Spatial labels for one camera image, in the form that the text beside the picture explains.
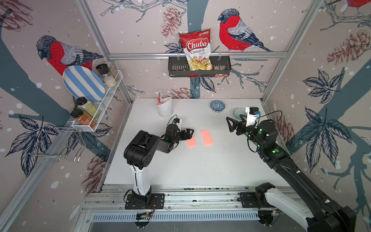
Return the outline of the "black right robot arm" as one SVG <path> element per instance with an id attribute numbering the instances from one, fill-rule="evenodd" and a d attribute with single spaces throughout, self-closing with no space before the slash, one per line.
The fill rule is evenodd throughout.
<path id="1" fill-rule="evenodd" d="M 258 126 L 230 117 L 226 121 L 230 132 L 245 135 L 249 143 L 256 145 L 262 161 L 276 171 L 305 203 L 302 205 L 273 184 L 264 183 L 256 187 L 258 204 L 278 208 L 308 232 L 355 231 L 355 212 L 329 198 L 296 166 L 290 155 L 276 143 L 278 130 L 273 120 L 264 120 Z"/>

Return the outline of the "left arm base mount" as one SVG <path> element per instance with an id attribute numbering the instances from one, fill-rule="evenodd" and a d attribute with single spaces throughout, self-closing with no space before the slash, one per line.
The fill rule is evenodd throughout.
<path id="1" fill-rule="evenodd" d="M 141 196 L 134 191 L 126 196 L 125 209 L 163 209 L 165 202 L 165 194 L 163 193 L 151 193 Z"/>

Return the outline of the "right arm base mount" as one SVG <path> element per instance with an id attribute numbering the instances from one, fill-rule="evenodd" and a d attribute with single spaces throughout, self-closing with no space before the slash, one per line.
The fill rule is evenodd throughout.
<path id="1" fill-rule="evenodd" d="M 241 202 L 243 208 L 272 208 L 274 206 L 267 202 L 265 194 L 269 189 L 275 188 L 275 185 L 266 182 L 255 188 L 255 192 L 239 193 L 238 202 Z"/>

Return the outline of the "pink square paper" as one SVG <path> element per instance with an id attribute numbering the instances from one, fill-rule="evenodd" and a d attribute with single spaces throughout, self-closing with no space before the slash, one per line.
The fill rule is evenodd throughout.
<path id="1" fill-rule="evenodd" d="M 211 146 L 214 144 L 211 134 L 208 130 L 201 130 L 201 135 L 206 146 Z"/>
<path id="2" fill-rule="evenodd" d="M 189 148 L 193 148 L 193 147 L 198 145 L 194 137 L 187 140 L 186 142 L 187 142 L 187 145 L 188 145 Z"/>

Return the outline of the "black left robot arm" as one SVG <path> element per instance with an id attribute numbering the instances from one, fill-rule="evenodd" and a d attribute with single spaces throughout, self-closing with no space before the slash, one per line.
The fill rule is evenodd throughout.
<path id="1" fill-rule="evenodd" d="M 133 198 L 142 203 L 151 201 L 152 187 L 146 174 L 146 167 L 155 152 L 169 154 L 181 141 L 192 139 L 194 130 L 181 130 L 177 124 L 169 124 L 162 136 L 140 130 L 124 151 L 124 158 L 131 167 L 134 187 Z"/>

